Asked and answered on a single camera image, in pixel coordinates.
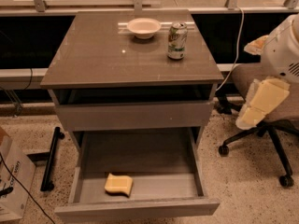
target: bowl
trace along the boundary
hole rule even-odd
[[[155,19],[134,19],[129,21],[127,28],[139,39],[149,39],[161,29],[161,24]]]

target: soda can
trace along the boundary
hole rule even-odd
[[[175,60],[184,57],[187,33],[185,22],[175,21],[172,23],[168,34],[168,57]]]

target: white robot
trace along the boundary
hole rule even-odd
[[[242,130],[256,127],[288,97],[292,83],[299,83],[299,14],[289,16],[270,35],[249,43],[245,51],[261,55],[269,77],[252,82],[236,120]]]

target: yellow sponge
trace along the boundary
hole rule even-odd
[[[109,174],[105,184],[105,191],[109,193],[123,193],[130,196],[133,179],[128,175]]]

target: floor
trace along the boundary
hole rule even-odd
[[[0,105],[1,127],[13,138],[13,144],[24,153],[47,151],[54,127],[60,126],[52,103],[27,104],[20,116],[13,117],[12,105]],[[221,202],[214,215],[208,217],[176,217],[117,221],[118,224],[252,224],[299,223],[299,142],[298,138],[279,133],[293,169],[294,186],[282,188],[278,177],[284,175],[278,155],[267,136],[251,136],[237,141],[229,157],[218,154],[218,146],[238,132],[236,114],[220,115],[215,110],[205,128],[198,155],[209,197]],[[31,193],[55,223],[63,222],[54,214],[56,206],[67,204],[78,153],[68,134],[59,143],[53,174],[55,189],[49,193],[39,191],[44,165],[36,167]],[[6,224],[51,223],[28,200],[23,219]]]

